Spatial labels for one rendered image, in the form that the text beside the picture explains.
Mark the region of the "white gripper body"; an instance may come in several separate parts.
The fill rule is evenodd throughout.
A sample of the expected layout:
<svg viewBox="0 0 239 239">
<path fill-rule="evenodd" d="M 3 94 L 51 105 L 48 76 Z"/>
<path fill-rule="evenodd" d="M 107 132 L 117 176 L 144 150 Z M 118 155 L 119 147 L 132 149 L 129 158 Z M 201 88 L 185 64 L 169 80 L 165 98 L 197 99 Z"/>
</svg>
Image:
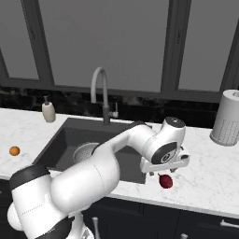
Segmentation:
<svg viewBox="0 0 239 239">
<path fill-rule="evenodd" d="M 190 156 L 187 154 L 178 155 L 175 160 L 171 160 L 164 164 L 152 164 L 144 157 L 142 157 L 140 162 L 140 169 L 142 173 L 176 170 L 181 167 L 186 167 L 189 162 Z"/>
</svg>

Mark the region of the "grey curved sink faucet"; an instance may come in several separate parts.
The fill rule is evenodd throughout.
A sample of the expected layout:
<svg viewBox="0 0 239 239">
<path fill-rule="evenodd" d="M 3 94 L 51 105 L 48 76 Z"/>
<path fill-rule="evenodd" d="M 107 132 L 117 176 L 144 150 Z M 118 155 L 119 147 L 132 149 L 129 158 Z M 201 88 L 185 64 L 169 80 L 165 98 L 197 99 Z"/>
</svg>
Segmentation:
<svg viewBox="0 0 239 239">
<path fill-rule="evenodd" d="M 106 71 L 103 67 L 97 67 L 93 72 L 91 78 L 91 103 L 96 103 L 96 86 L 98 78 L 101 78 L 103 84 L 103 123 L 104 125 L 110 124 L 110 119 L 117 119 L 119 117 L 118 103 L 115 103 L 115 110 L 111 111 L 108 104 L 108 93 L 107 93 L 107 76 Z"/>
</svg>

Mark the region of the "dark grey sink basin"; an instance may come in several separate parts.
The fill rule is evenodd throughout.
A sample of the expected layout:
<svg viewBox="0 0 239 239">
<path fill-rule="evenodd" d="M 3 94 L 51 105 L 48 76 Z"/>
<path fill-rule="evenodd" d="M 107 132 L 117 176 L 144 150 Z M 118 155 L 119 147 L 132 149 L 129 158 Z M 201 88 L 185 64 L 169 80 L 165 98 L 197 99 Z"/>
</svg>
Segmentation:
<svg viewBox="0 0 239 239">
<path fill-rule="evenodd" d="M 34 164 L 62 172 L 74 164 L 73 154 L 79 145 L 87 142 L 104 143 L 126 127 L 126 123 L 120 122 L 105 126 L 99 120 L 68 118 L 36 157 Z M 120 181 L 146 183 L 146 175 L 140 170 L 141 156 L 133 148 L 120 150 L 116 157 Z"/>
</svg>

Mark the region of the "orange tangerine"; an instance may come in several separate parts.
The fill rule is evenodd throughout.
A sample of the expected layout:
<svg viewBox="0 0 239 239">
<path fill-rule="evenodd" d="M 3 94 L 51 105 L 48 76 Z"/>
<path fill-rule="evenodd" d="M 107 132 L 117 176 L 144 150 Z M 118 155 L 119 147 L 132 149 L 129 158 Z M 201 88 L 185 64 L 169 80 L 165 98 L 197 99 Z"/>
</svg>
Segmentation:
<svg viewBox="0 0 239 239">
<path fill-rule="evenodd" d="M 9 149 L 9 154 L 11 156 L 18 156 L 20 154 L 21 150 L 19 147 L 17 146 L 13 146 Z"/>
</svg>

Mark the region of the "dark cupboard door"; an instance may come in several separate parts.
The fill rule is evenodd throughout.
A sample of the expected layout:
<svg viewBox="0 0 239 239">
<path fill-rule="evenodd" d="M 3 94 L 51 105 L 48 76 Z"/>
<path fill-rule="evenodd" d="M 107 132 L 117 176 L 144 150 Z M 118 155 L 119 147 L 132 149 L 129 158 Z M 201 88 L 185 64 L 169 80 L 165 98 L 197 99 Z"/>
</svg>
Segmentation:
<svg viewBox="0 0 239 239">
<path fill-rule="evenodd" d="M 14 232 L 7 222 L 7 209 L 11 194 L 6 180 L 0 179 L 0 239 L 14 239 Z"/>
<path fill-rule="evenodd" d="M 144 206 L 144 218 L 155 226 L 157 239 L 175 239 L 179 216 L 179 209 L 152 204 Z"/>
<path fill-rule="evenodd" d="M 83 212 L 86 225 L 94 230 L 93 218 L 98 218 L 101 239 L 136 239 L 142 205 L 121 199 L 105 197 Z"/>
</svg>

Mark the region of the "dark drawer front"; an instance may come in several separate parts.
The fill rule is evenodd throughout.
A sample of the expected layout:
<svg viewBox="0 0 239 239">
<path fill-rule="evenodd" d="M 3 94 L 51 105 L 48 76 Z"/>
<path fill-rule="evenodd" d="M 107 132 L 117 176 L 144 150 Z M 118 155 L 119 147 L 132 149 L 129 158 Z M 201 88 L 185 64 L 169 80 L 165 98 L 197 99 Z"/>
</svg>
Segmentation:
<svg viewBox="0 0 239 239">
<path fill-rule="evenodd" d="M 198 212 L 182 211 L 177 224 L 176 238 L 182 233 L 188 239 L 239 239 L 239 229 L 222 227 L 222 220 L 239 225 L 239 218 L 208 215 Z"/>
</svg>

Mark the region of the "white paper towel roll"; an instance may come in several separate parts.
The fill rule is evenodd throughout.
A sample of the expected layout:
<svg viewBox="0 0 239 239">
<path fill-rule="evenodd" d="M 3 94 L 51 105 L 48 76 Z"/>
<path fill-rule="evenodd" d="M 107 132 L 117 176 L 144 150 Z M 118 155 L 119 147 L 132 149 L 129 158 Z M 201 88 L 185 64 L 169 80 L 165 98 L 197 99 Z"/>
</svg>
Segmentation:
<svg viewBox="0 0 239 239">
<path fill-rule="evenodd" d="M 238 90 L 226 90 L 222 93 L 210 138 L 224 147 L 235 146 L 239 141 Z"/>
</svg>

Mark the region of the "white soap dispenser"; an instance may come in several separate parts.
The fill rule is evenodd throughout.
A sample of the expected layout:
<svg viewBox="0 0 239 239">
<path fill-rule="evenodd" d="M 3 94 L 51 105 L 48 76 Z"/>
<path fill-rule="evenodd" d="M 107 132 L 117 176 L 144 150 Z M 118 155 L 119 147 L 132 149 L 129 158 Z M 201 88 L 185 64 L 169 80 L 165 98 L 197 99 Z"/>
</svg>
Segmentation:
<svg viewBox="0 0 239 239">
<path fill-rule="evenodd" d="M 48 97 L 44 97 L 44 103 L 42 104 L 42 113 L 46 122 L 54 122 L 56 120 L 55 108 L 48 100 Z"/>
</svg>

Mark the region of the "dark framed window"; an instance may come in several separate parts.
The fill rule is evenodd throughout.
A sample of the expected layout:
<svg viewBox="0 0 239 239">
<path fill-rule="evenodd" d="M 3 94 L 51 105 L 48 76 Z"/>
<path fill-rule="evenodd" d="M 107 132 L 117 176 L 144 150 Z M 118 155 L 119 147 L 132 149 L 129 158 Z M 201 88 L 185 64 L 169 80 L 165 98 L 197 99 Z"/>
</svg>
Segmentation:
<svg viewBox="0 0 239 239">
<path fill-rule="evenodd" d="M 239 77 L 239 0 L 0 0 L 0 83 L 216 103 Z"/>
</svg>

